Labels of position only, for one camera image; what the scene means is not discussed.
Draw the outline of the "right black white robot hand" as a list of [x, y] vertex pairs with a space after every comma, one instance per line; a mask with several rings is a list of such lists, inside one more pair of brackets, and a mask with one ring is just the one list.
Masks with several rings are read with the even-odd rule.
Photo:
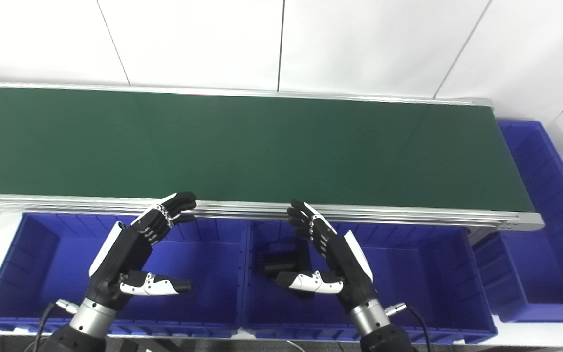
[[277, 286], [335, 294], [346, 313], [378, 299], [371, 268], [353, 232], [338, 234], [320, 212], [299, 200], [291, 201], [287, 214], [295, 234], [311, 243], [325, 259], [328, 270], [315, 270], [313, 273], [283, 271], [275, 279]]

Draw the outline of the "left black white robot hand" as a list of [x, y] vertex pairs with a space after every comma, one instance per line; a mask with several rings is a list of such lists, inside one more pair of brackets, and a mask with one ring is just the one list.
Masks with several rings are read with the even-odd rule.
[[175, 279], [144, 271], [153, 247], [179, 223], [193, 222], [196, 195], [170, 194], [150, 205], [131, 223], [118, 221], [89, 269], [85, 302], [92, 307], [122, 310], [132, 296], [177, 295], [192, 290], [190, 279]]

